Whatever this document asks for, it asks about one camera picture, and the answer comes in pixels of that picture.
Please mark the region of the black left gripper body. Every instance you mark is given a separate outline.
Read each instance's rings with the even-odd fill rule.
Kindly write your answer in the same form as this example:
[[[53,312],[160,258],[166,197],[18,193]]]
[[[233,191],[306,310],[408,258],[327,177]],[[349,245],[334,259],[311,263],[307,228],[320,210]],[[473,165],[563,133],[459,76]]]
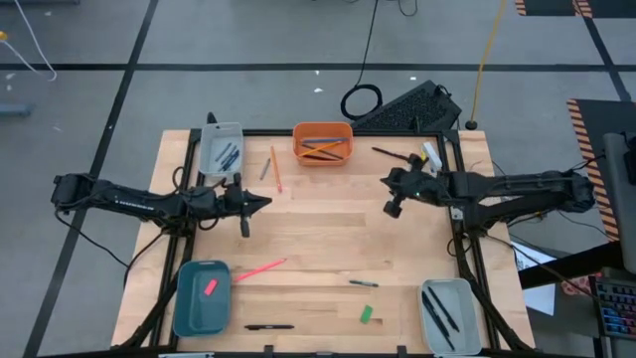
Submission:
[[[243,238],[250,236],[247,214],[245,213],[246,201],[244,200],[241,186],[241,176],[239,173],[233,175],[231,183],[224,179],[221,186],[225,189],[224,208],[234,216],[239,216],[240,233]]]

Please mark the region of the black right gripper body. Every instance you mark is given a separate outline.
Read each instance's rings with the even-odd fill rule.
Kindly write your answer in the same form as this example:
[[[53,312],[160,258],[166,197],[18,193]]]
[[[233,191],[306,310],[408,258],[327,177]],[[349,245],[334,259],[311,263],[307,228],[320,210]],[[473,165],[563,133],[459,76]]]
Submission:
[[[392,218],[398,218],[402,211],[400,204],[406,199],[437,207],[448,206],[450,203],[448,190],[436,177],[422,171],[425,162],[421,157],[410,154],[407,163],[410,165],[408,170],[392,168],[399,169],[400,175],[397,180],[392,180],[397,183],[397,186],[389,188],[393,198],[385,203],[383,211]]]

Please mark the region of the grey crayon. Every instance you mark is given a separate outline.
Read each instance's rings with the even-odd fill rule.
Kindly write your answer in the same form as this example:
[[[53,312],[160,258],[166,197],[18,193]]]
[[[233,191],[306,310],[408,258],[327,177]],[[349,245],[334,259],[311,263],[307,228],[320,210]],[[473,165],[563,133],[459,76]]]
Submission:
[[[223,159],[223,161],[221,163],[220,170],[222,170],[222,171],[226,170],[225,167],[228,165],[230,160],[234,157],[235,152],[237,150],[238,150],[238,147],[236,145],[234,145],[233,148],[230,150],[230,153]]]

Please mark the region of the black pencil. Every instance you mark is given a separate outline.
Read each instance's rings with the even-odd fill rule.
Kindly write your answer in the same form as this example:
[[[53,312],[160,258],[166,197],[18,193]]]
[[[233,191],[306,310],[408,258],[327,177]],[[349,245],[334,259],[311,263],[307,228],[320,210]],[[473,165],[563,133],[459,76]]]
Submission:
[[[316,156],[330,157],[330,158],[335,159],[333,161],[343,160],[342,156],[340,156],[338,154],[335,154],[335,153],[333,153],[331,151],[328,151],[326,149],[319,149],[319,148],[311,147],[311,146],[305,146],[304,149],[305,149],[305,151],[302,152],[300,156],[310,155],[311,154],[311,155],[316,155]]]

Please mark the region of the dark grey pen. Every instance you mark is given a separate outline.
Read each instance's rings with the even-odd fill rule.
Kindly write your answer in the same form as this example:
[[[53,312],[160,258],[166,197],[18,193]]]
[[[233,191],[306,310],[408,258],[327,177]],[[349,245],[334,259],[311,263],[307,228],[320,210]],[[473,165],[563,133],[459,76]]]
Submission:
[[[457,323],[455,322],[455,320],[452,318],[452,316],[450,315],[450,313],[448,312],[448,310],[446,309],[446,307],[444,306],[444,304],[442,303],[442,301],[440,300],[440,298],[438,297],[438,295],[435,293],[435,291],[432,289],[432,287],[428,288],[429,293],[432,295],[433,299],[435,300],[435,302],[437,303],[437,305],[440,307],[440,309],[442,310],[443,314],[445,315],[448,323],[450,324],[450,326],[457,332],[460,332],[459,327],[457,325]]]

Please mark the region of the white stapler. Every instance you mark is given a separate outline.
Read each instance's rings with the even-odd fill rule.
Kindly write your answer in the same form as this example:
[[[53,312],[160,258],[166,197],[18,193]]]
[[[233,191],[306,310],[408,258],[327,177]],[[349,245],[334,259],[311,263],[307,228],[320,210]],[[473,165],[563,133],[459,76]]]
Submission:
[[[443,168],[442,161],[430,142],[424,142],[421,146],[421,153],[428,157],[426,160],[430,164],[430,173],[434,176]]]

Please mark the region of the light grey plastic bin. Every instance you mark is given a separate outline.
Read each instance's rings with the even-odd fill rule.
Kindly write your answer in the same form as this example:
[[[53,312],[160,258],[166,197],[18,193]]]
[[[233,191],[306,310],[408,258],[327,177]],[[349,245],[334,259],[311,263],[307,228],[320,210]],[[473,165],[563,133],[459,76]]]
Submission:
[[[228,143],[232,144],[231,148],[219,162],[215,162],[217,155],[222,152]],[[230,153],[234,145],[240,150],[238,169],[235,172],[220,170],[223,159]],[[243,132],[239,123],[213,123],[207,124],[202,129],[199,171],[208,179],[219,181],[226,178],[229,182],[232,182],[235,173],[242,173],[244,155]]]
[[[457,323],[460,332],[455,331],[448,323],[445,315],[437,305],[428,288],[432,287],[452,318]],[[450,334],[450,340],[455,347],[452,351],[424,308],[421,293],[425,292],[434,309],[441,318]],[[452,358],[478,354],[482,349],[473,294],[469,283],[463,278],[428,279],[418,289],[416,299],[420,314],[421,336],[424,344],[437,357]]]

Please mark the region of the black perforated computer case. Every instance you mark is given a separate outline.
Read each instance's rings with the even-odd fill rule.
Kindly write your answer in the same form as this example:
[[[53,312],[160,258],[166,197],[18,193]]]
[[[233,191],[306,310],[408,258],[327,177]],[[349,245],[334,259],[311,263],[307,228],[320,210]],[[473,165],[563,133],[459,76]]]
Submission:
[[[411,130],[422,133],[449,129],[461,108],[442,85],[426,81],[352,122],[354,130]]]

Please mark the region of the teal plastic bin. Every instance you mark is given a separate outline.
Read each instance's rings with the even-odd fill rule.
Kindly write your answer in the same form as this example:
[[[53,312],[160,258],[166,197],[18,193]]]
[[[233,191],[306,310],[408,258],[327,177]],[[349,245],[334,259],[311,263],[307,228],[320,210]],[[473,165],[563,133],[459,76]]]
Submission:
[[[205,296],[211,279],[218,285]],[[173,331],[179,337],[200,337],[222,333],[230,322],[232,278],[222,261],[197,261],[183,265],[178,274]]]

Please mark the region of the white paper sheet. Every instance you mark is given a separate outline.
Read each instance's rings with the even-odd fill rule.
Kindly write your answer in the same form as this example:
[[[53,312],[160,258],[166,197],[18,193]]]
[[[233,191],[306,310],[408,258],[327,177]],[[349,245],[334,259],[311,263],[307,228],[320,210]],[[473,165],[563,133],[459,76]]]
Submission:
[[[512,242],[516,257],[518,272],[523,269],[535,267],[538,263],[545,264],[555,258],[536,251],[522,244]],[[554,283],[523,289],[524,301],[527,308],[543,314],[553,316],[555,314],[556,285]]]

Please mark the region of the black hazard-striped mat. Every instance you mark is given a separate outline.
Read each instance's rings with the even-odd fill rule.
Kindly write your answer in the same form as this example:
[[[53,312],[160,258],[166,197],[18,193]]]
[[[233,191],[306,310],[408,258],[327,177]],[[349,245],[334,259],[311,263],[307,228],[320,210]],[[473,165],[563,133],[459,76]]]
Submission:
[[[636,0],[514,0],[521,16],[636,19]]]
[[[636,194],[625,177],[625,154],[636,149],[636,102],[571,98],[566,102],[583,170],[594,186],[602,228],[620,240],[616,201]]]

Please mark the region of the grey equipment stand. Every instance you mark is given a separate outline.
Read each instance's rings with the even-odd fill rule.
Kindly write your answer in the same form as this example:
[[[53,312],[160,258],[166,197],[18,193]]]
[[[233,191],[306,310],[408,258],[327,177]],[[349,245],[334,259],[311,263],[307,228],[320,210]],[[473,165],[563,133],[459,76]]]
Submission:
[[[636,274],[636,132],[606,133],[603,143],[623,264]]]

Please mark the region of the backlit computer keyboard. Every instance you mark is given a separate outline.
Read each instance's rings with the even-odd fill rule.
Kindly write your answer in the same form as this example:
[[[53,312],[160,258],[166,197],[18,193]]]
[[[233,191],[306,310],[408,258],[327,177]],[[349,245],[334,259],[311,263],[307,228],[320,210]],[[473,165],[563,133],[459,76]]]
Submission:
[[[599,333],[636,341],[636,282],[592,276],[590,288]]]

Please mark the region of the grey floor bar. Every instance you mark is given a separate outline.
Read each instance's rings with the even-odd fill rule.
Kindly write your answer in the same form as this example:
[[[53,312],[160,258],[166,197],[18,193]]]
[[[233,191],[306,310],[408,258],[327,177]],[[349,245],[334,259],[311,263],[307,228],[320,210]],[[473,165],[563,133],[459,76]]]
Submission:
[[[29,116],[32,111],[30,104],[0,103],[0,117]]]

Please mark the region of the black aluminium table frame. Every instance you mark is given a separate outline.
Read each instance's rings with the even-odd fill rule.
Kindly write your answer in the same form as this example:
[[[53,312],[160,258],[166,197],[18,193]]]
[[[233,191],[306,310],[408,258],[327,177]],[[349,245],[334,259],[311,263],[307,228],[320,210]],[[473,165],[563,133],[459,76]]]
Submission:
[[[270,163],[273,145],[282,193]],[[177,241],[174,260],[218,260],[234,277],[275,262],[275,268],[235,282],[228,327],[208,337],[181,338],[184,351],[425,353],[417,289],[428,279],[453,278],[457,265],[446,250],[451,237],[445,209],[407,201],[398,219],[383,207],[381,182],[401,160],[372,147],[408,155],[422,139],[397,134],[358,136],[342,166],[305,167],[297,162],[288,130],[250,130],[245,135],[243,185],[272,203],[254,214],[243,238],[235,218]],[[375,282],[379,287],[350,284]],[[360,322],[366,305],[368,324]],[[245,329],[251,324],[291,324],[294,329]]]

